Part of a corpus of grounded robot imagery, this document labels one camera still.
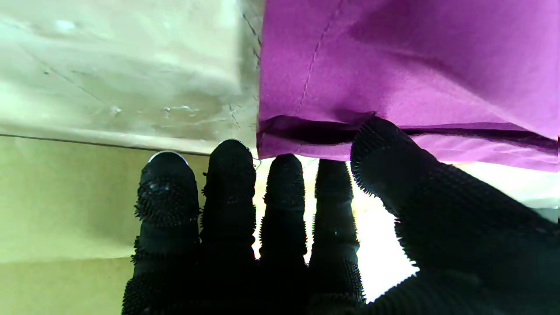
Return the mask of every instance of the purple fabric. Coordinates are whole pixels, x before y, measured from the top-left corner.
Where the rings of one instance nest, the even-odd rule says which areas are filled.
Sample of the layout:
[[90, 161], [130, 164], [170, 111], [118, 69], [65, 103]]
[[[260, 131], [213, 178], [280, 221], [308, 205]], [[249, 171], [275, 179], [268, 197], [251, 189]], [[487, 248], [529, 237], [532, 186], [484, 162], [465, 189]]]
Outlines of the purple fabric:
[[558, 0], [269, 0], [259, 156], [347, 160], [377, 112], [441, 160], [555, 172], [559, 10]]

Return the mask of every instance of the purple bag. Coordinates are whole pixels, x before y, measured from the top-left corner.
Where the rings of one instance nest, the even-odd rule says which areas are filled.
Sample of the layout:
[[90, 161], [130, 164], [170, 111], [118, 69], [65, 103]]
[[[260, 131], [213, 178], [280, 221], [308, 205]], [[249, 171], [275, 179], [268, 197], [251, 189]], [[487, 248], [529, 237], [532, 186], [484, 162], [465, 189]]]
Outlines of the purple bag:
[[440, 160], [558, 171], [557, 0], [270, 0], [259, 157], [348, 160], [373, 113]]

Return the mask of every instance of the tan surface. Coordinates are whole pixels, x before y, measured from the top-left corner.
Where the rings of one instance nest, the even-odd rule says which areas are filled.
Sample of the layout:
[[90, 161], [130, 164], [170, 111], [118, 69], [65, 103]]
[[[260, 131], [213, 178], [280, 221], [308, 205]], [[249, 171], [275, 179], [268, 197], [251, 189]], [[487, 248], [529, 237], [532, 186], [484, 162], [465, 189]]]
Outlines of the tan surface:
[[120, 314], [130, 259], [0, 264], [6, 315]]
[[[0, 262], [132, 253], [140, 171], [154, 153], [0, 137]], [[204, 183], [207, 157], [190, 164]]]

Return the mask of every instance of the beige cardboard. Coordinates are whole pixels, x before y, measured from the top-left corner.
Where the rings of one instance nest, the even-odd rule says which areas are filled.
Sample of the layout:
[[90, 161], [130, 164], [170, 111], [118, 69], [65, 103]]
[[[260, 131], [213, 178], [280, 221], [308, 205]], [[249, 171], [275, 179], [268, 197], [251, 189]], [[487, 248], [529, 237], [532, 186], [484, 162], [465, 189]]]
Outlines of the beige cardboard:
[[254, 147], [263, 2], [5, 2], [0, 134]]

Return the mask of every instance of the finger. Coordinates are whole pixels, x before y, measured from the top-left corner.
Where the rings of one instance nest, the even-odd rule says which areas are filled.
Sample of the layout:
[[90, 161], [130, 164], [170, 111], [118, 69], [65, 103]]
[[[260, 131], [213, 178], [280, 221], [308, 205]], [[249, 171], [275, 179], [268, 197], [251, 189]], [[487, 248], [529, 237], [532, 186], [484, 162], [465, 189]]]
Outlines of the finger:
[[319, 161], [317, 212], [309, 263], [313, 294], [339, 294], [363, 303], [356, 252], [360, 248], [352, 214], [352, 185], [345, 162]]
[[307, 253], [305, 186], [303, 168], [297, 157], [281, 155], [272, 162], [264, 202], [267, 207], [260, 232], [260, 265], [265, 299], [275, 307], [302, 307], [306, 293], [304, 255]]
[[[160, 152], [142, 170], [136, 214], [142, 221], [134, 247], [133, 278], [127, 283], [123, 314], [139, 314], [166, 301], [174, 303], [172, 285], [195, 265], [198, 251], [198, 189], [186, 160]], [[196, 288], [190, 279], [181, 294]]]
[[352, 144], [351, 164], [358, 185], [379, 196], [397, 217], [401, 245], [420, 268], [471, 272], [499, 288], [553, 287], [553, 277], [545, 273], [534, 272], [533, 281], [522, 284], [499, 270], [504, 264], [523, 273], [551, 270], [550, 260], [536, 257], [558, 251], [554, 224], [439, 163], [394, 124], [378, 117], [367, 122]]
[[241, 142], [224, 141], [210, 154], [200, 233], [200, 266], [206, 277], [202, 291], [209, 297], [216, 295], [216, 288], [231, 297], [252, 294], [255, 180], [253, 157]]

